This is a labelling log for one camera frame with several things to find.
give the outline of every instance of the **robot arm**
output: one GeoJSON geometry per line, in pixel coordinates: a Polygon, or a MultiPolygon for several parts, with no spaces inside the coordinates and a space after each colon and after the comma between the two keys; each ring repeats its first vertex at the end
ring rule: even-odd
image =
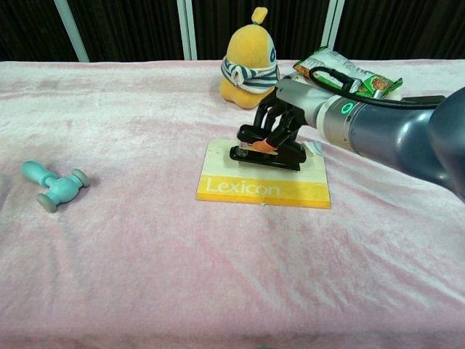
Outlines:
{"type": "Polygon", "coordinates": [[[238,133],[239,140],[261,153],[238,155],[236,147],[231,158],[299,170],[306,159],[295,142],[301,126],[316,128],[333,145],[441,185],[465,201],[465,87],[428,106],[371,103],[283,79],[260,104],[254,125],[243,125],[238,133]]]}

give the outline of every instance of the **black cable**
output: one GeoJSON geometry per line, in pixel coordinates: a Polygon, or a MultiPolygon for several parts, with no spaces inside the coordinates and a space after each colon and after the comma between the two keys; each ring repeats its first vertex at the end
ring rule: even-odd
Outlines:
{"type": "Polygon", "coordinates": [[[394,109],[435,109],[439,105],[439,103],[416,103],[399,100],[377,100],[376,98],[359,96],[356,93],[349,92],[350,87],[352,86],[355,80],[333,68],[315,67],[310,70],[309,76],[310,79],[313,82],[315,82],[315,84],[317,84],[319,87],[326,89],[329,92],[333,92],[335,95],[340,95],[342,97],[346,97],[357,102],[377,105],[379,107],[387,107],[394,109]],[[330,76],[339,80],[342,83],[342,88],[339,89],[337,87],[333,87],[318,80],[314,75],[318,71],[328,73],[330,76]]]}

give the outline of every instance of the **yellow notepad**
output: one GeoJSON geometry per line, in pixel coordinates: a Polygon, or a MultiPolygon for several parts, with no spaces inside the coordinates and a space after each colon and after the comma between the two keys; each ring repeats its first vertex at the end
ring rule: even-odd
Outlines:
{"type": "Polygon", "coordinates": [[[304,142],[307,160],[300,171],[230,159],[236,140],[211,140],[197,199],[247,204],[331,208],[325,160],[319,142],[304,142]]]}

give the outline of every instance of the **teal toy hammer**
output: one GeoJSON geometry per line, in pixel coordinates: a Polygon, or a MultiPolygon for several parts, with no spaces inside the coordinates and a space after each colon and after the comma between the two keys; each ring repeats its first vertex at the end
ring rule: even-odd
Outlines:
{"type": "Polygon", "coordinates": [[[36,200],[48,212],[56,212],[57,205],[73,200],[79,188],[90,185],[89,178],[80,170],[74,169],[70,177],[58,178],[53,172],[35,161],[27,161],[21,165],[21,173],[40,186],[49,188],[46,194],[37,194],[36,200]]]}

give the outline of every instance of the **green indicator light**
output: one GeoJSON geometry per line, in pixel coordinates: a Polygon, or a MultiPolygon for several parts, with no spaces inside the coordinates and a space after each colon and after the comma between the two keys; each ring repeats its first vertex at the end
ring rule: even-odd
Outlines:
{"type": "Polygon", "coordinates": [[[341,113],[347,114],[352,110],[352,108],[354,108],[354,103],[347,103],[342,107],[341,113]]]}

